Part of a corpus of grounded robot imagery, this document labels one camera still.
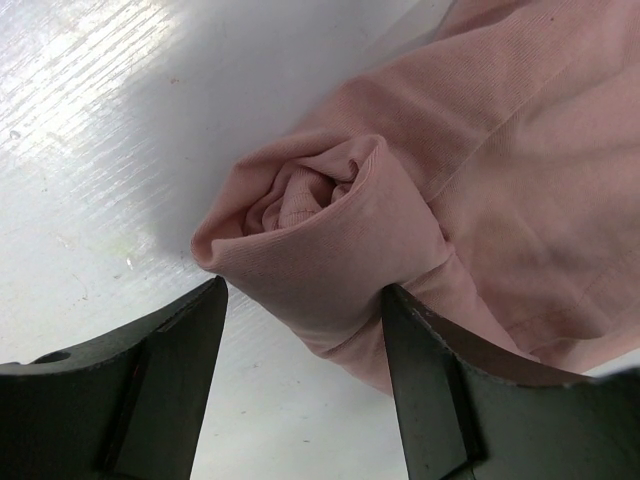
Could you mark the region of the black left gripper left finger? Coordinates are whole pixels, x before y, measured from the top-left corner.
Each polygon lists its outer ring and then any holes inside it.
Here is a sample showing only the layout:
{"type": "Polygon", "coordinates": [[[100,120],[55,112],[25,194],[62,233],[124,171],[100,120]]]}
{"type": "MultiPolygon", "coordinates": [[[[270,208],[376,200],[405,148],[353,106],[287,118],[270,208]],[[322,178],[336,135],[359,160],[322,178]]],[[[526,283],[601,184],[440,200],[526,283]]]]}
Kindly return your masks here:
{"type": "Polygon", "coordinates": [[[223,333],[225,281],[28,364],[1,367],[5,479],[187,479],[223,333]]]}

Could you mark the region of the pink printed t-shirt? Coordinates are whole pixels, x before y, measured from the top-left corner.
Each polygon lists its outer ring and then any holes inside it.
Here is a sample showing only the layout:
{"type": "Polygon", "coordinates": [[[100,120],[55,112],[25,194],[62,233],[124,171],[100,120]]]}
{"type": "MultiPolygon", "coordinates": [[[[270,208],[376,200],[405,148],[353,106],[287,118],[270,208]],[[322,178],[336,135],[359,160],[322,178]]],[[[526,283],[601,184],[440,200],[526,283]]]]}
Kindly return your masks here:
{"type": "Polygon", "coordinates": [[[382,392],[390,284],[556,368],[635,350],[638,3],[456,2],[240,160],[192,252],[382,392]]]}

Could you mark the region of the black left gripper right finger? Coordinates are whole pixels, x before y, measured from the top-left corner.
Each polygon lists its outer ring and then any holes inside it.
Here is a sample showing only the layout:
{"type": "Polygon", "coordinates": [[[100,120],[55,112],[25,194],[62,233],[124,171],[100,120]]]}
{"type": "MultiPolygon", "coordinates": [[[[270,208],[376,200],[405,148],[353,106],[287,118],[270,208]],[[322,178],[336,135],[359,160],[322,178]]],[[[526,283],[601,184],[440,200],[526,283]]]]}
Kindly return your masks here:
{"type": "Polygon", "coordinates": [[[587,377],[515,355],[397,285],[382,325],[412,479],[635,479],[639,372],[587,377]]]}

